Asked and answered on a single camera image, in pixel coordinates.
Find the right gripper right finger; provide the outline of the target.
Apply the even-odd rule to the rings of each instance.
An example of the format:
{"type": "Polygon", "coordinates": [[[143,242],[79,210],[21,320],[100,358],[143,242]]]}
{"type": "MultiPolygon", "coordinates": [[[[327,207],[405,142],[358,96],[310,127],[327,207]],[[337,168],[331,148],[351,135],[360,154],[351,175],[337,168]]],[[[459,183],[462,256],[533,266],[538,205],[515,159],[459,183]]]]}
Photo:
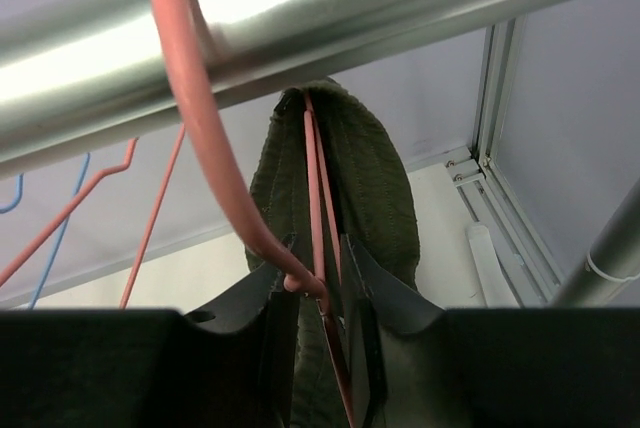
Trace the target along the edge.
{"type": "Polygon", "coordinates": [[[341,295],[357,427],[425,427],[429,330],[444,310],[341,237],[341,295]]]}

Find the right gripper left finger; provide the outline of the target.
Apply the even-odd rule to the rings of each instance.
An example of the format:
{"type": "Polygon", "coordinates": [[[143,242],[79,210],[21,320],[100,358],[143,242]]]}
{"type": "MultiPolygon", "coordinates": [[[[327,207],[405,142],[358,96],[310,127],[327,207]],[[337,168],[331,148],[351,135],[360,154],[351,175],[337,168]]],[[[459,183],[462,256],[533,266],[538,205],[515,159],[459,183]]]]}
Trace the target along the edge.
{"type": "Polygon", "coordinates": [[[197,345],[201,377],[189,427],[287,427],[299,297],[263,262],[185,317],[207,338],[197,345]]]}

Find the pink wire hanger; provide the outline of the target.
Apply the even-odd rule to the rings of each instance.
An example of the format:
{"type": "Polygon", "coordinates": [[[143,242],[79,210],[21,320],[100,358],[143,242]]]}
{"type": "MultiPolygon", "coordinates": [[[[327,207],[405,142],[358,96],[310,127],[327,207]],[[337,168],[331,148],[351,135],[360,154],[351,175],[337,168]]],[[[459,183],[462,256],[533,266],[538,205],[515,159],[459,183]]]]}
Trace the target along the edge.
{"type": "MultiPolygon", "coordinates": [[[[178,133],[172,126],[142,136],[130,167],[98,183],[71,215],[63,239],[50,237],[2,285],[2,305],[21,305],[35,291],[69,288],[131,258],[178,133]]],[[[1,217],[1,265],[7,267],[71,200],[82,170],[92,178],[122,163],[126,150],[126,143],[118,143],[26,173],[21,202],[1,217]]]]}
{"type": "Polygon", "coordinates": [[[315,299],[342,403],[352,420],[350,376],[326,286],[323,232],[330,232],[335,255],[340,243],[313,107],[304,113],[313,256],[313,267],[307,269],[269,230],[246,188],[212,93],[207,61],[219,49],[199,0],[150,1],[170,88],[208,185],[245,246],[284,272],[288,291],[315,299]]]}

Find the dark green shorts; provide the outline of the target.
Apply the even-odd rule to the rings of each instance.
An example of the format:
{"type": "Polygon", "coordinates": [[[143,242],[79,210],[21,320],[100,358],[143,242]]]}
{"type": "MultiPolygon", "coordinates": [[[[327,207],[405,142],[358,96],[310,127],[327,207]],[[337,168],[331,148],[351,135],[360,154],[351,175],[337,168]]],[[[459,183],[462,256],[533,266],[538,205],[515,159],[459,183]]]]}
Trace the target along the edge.
{"type": "MultiPolygon", "coordinates": [[[[380,121],[331,78],[284,90],[250,193],[282,240],[299,242],[312,266],[304,133],[309,95],[323,144],[339,233],[357,238],[386,271],[417,291],[420,241],[406,171],[380,121]]],[[[349,427],[322,321],[313,299],[300,299],[290,427],[349,427]]]]}

